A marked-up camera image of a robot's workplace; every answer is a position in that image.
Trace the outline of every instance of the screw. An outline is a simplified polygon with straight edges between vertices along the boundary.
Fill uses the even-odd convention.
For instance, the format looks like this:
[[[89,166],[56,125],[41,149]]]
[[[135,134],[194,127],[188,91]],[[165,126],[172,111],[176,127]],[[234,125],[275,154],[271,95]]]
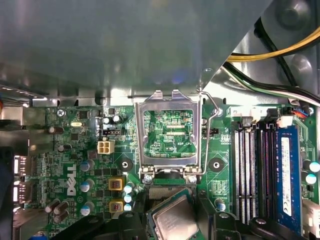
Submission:
[[[229,215],[226,214],[226,213],[220,213],[219,216],[220,216],[220,218],[222,218],[222,219],[227,219],[227,218],[229,217]]]
[[[152,182],[152,176],[149,174],[145,174],[143,177],[143,181],[145,184],[150,184]]]
[[[197,176],[196,176],[196,175],[189,175],[189,176],[188,176],[188,181],[189,181],[189,183],[191,183],[191,184],[197,183]]]
[[[315,110],[312,107],[309,107],[309,115],[312,116],[315,113]]]
[[[66,114],[66,112],[62,109],[58,109],[58,111],[56,111],[56,114],[58,115],[58,117],[63,117]]]
[[[257,218],[255,221],[256,221],[258,224],[266,224],[266,223],[267,223],[265,220],[260,219],[260,218]]]

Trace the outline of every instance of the white sticker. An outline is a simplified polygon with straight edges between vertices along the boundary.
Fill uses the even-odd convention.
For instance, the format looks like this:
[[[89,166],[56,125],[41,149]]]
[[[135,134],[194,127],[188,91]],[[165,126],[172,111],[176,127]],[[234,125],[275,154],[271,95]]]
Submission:
[[[283,211],[292,216],[291,209],[291,172],[290,172],[290,142],[288,137],[281,138],[282,155],[282,208]]]

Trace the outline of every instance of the chip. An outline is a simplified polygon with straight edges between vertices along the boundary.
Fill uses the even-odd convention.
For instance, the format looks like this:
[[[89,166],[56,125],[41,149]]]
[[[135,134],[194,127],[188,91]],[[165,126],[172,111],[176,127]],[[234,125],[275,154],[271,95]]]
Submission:
[[[102,197],[104,196],[104,191],[102,191],[102,190],[96,191],[96,192],[95,192],[95,196],[96,196],[97,198],[102,198]]]
[[[109,108],[108,114],[109,114],[109,115],[115,114],[115,109],[114,109],[114,108]]]
[[[79,111],[79,119],[87,119],[88,112],[87,111]]]
[[[153,234],[161,239],[189,239],[198,231],[187,189],[149,210],[147,218]]]
[[[104,196],[111,197],[112,192],[110,190],[104,190]]]
[[[106,212],[104,213],[104,218],[105,218],[105,219],[111,219],[111,213],[106,211]]]
[[[103,212],[97,212],[95,215],[96,215],[97,217],[99,217],[99,218],[103,218],[103,217],[104,217]]]
[[[103,175],[110,175],[110,168],[104,168],[104,169],[102,169],[102,174],[103,174]]]
[[[70,155],[70,158],[71,159],[77,159],[78,155],[76,153],[73,153],[73,154]]]
[[[94,175],[101,176],[102,175],[102,169],[96,169],[94,170]]]
[[[121,191],[112,191],[111,195],[113,198],[119,198],[121,197]]]
[[[98,159],[98,153],[96,149],[88,150],[86,152],[88,159]]]
[[[70,139],[71,141],[78,141],[79,140],[78,133],[71,133]]]
[[[112,176],[117,176],[118,175],[118,170],[116,168],[111,169],[111,175]]]

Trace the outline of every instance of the mounting hole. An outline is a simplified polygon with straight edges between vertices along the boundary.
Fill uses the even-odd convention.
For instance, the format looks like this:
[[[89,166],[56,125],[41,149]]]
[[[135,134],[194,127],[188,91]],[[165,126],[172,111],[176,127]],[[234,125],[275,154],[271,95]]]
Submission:
[[[134,163],[130,158],[124,157],[118,161],[118,167],[121,172],[129,172],[134,167]]]
[[[220,167],[220,163],[219,163],[219,162],[215,162],[215,163],[213,164],[213,167],[214,167],[215,169],[218,169],[218,168]]]
[[[124,162],[122,163],[122,167],[126,169],[126,168],[128,167],[128,163],[127,163],[126,161],[124,161]]]
[[[212,172],[219,173],[222,171],[222,169],[224,169],[225,164],[225,161],[223,161],[221,158],[214,157],[209,161],[208,167]]]

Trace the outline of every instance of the metal socket bracket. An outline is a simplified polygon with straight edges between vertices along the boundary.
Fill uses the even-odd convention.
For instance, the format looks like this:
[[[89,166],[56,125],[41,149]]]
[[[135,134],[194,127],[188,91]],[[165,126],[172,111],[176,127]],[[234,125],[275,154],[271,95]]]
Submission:
[[[144,114],[147,111],[170,111],[170,110],[192,110],[193,120],[190,133],[190,141],[195,146],[195,155],[181,158],[159,158],[149,157],[144,154],[144,146],[148,142],[148,136],[145,131]],[[192,101],[183,95],[179,90],[172,91],[171,98],[164,98],[163,92],[157,90],[142,103],[135,103],[136,132],[139,151],[140,169],[145,165],[152,165],[155,169],[174,169],[185,168],[187,165],[197,165],[201,168],[201,116],[202,105],[199,94],[198,101]]]

